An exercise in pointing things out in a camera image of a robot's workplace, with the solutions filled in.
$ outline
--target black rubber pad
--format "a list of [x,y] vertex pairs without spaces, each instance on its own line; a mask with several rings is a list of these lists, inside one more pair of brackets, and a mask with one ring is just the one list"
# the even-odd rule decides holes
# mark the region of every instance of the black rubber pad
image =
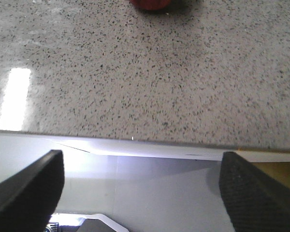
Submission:
[[237,232],[290,232],[290,189],[234,152],[223,155],[219,187]]
[[0,183],[0,232],[44,231],[64,185],[61,151],[50,151]]

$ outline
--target speckled countertop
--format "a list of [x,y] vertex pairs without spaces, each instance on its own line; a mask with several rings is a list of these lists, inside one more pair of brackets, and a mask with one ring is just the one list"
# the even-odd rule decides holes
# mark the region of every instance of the speckled countertop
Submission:
[[0,117],[13,68],[24,132],[290,148],[290,0],[0,0]]

